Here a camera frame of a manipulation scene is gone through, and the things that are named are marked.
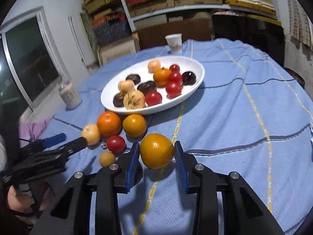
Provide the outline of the person's left hand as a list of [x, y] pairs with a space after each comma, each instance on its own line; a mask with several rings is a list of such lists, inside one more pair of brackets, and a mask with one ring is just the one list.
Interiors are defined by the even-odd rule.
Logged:
[[[44, 211], [49, 203], [50, 203], [50, 195], [52, 193], [51, 187], [48, 185], [46, 190], [42, 190], [44, 192], [43, 197], [41, 199], [41, 204], [39, 207], [39, 211]], [[10, 209], [23, 212], [24, 210], [31, 207], [34, 203], [34, 194], [32, 191], [16, 192], [14, 186], [11, 186], [8, 190], [7, 194], [7, 204]]]

